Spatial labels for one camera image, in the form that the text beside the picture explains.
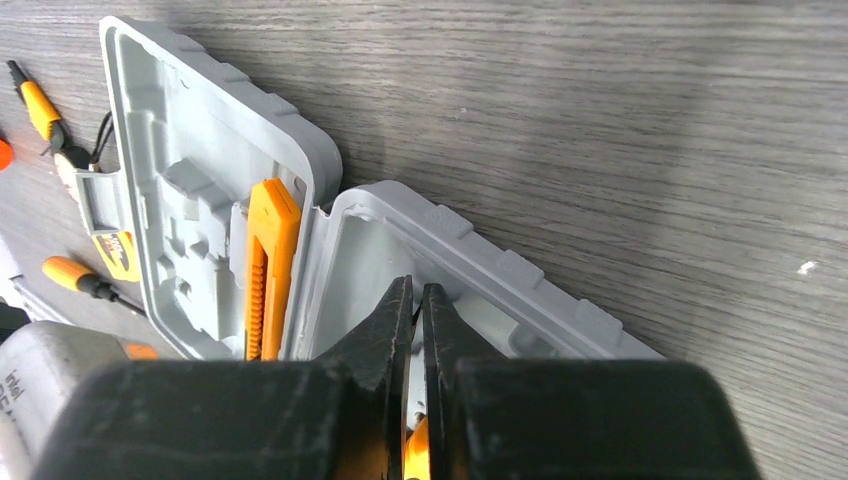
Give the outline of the grey plastic tool case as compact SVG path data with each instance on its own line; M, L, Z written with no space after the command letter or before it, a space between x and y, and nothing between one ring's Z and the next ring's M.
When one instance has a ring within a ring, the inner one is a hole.
M393 180L342 189L331 137L191 38L116 16L99 36L119 168L78 174L82 218L91 234L132 236L147 317L182 356L244 356L248 205L275 178L300 218L281 360L328 350L404 276L415 297L440 284L509 357L656 357L450 208Z

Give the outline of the orange tape measure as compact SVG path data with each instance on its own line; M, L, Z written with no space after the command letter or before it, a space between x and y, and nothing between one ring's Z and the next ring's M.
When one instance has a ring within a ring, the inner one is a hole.
M61 138L58 147L50 149L54 165L68 194L74 201L79 202L80 196L75 176L82 171L103 172L101 158L114 133L112 114L107 112L104 115L91 151L75 144L62 123L57 123L56 126ZM133 238L129 232L97 234L92 236L92 240L109 274L114 279L127 282L140 281L138 259Z

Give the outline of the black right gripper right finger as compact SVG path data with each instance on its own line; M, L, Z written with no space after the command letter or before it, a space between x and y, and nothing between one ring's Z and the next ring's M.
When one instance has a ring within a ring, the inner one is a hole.
M444 288L421 302L434 479L757 479L729 401L668 360L508 358Z

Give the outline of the small orange screwdriver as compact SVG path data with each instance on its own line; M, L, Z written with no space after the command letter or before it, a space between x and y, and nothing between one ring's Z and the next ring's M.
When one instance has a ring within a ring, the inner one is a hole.
M422 416L407 439L404 457L405 480L430 480L430 444L428 418Z

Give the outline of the orange utility knife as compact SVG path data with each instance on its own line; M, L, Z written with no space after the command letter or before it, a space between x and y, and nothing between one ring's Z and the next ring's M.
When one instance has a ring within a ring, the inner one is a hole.
M292 282L301 210L282 180L251 191L247 216L245 359L278 358Z

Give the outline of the orange phillips screwdriver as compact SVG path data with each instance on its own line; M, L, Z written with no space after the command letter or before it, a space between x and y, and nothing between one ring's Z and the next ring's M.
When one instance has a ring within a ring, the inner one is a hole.
M67 290L86 294L96 300L115 303L136 315L146 316L145 311L125 299L113 283L71 258L48 257L42 263L42 272L54 283Z

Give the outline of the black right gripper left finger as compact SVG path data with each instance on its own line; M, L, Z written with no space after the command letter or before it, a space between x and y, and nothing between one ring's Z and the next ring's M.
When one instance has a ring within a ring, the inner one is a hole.
M309 361L130 361L75 390L37 479L399 479L413 285Z

